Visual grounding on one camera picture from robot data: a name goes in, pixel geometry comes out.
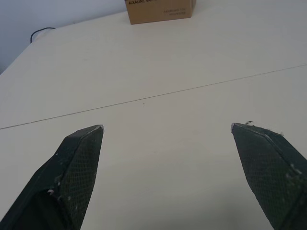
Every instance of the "brown cardboard box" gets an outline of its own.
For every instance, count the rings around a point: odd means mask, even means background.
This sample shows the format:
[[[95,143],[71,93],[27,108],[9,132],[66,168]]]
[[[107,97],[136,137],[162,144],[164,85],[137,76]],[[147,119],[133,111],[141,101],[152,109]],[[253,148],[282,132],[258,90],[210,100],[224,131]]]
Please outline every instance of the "brown cardboard box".
[[[192,16],[196,0],[125,0],[131,24]]]

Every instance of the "table surface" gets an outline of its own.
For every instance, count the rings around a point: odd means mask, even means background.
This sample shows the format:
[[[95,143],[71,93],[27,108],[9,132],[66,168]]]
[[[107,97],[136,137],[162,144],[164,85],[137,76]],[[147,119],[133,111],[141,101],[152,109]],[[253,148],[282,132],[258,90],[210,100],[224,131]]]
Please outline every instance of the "table surface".
[[[272,229],[233,122],[307,157],[307,3],[198,0],[190,19],[126,12],[52,30],[0,75],[0,217],[70,133],[105,126],[82,229]]]

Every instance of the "white table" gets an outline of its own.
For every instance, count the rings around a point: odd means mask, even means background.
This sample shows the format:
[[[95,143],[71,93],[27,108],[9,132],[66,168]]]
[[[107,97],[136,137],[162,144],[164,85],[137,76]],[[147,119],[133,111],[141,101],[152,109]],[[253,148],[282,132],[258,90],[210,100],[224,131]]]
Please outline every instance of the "white table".
[[[0,76],[0,216],[66,135],[103,124],[83,229],[272,229],[230,126],[256,121],[307,157],[294,1],[199,0],[191,19],[131,26],[124,12],[36,40]]]

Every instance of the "black cable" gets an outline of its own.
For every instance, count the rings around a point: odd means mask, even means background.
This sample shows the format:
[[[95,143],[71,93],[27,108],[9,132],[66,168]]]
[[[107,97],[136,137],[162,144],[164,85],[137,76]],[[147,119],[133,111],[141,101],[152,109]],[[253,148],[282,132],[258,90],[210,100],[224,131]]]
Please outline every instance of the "black cable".
[[[33,34],[31,34],[30,43],[32,43],[32,37],[33,37],[33,35],[35,35],[37,32],[40,32],[40,31],[46,30],[46,29],[55,29],[55,28],[53,28],[53,27],[46,27],[46,28],[43,28],[43,29],[40,29],[40,30],[36,30],[35,32],[33,32]]]

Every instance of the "white wall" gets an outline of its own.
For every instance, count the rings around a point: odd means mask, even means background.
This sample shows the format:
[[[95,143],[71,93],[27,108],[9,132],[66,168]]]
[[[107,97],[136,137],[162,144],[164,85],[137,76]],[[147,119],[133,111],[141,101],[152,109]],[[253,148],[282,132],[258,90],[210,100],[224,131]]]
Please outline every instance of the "white wall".
[[[30,35],[35,30],[124,10],[124,0],[1,0],[0,73],[29,45]]]

